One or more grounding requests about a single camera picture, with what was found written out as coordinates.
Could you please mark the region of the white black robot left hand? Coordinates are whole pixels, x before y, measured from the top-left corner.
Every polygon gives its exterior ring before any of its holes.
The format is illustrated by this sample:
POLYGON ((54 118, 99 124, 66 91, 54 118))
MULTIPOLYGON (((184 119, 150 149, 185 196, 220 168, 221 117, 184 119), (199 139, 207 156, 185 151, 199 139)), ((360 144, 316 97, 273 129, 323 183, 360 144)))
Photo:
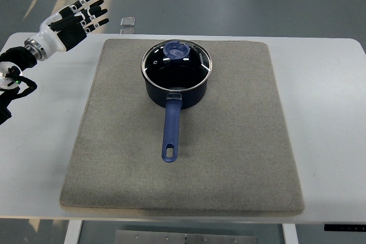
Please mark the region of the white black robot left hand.
POLYGON ((108 10, 102 8, 104 0, 77 0, 46 18, 39 32, 25 40, 25 48, 39 61, 56 52, 76 47, 90 33, 107 24, 101 18, 108 10))

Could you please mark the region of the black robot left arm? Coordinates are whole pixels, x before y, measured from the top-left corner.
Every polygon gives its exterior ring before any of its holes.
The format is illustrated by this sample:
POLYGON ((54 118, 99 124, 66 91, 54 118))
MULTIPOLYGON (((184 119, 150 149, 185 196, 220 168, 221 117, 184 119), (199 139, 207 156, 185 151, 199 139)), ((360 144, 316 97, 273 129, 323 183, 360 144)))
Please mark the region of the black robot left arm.
POLYGON ((11 118, 9 104, 28 96, 37 84, 23 76, 23 71, 37 64, 37 59, 25 47, 13 47, 1 54, 1 124, 11 118))

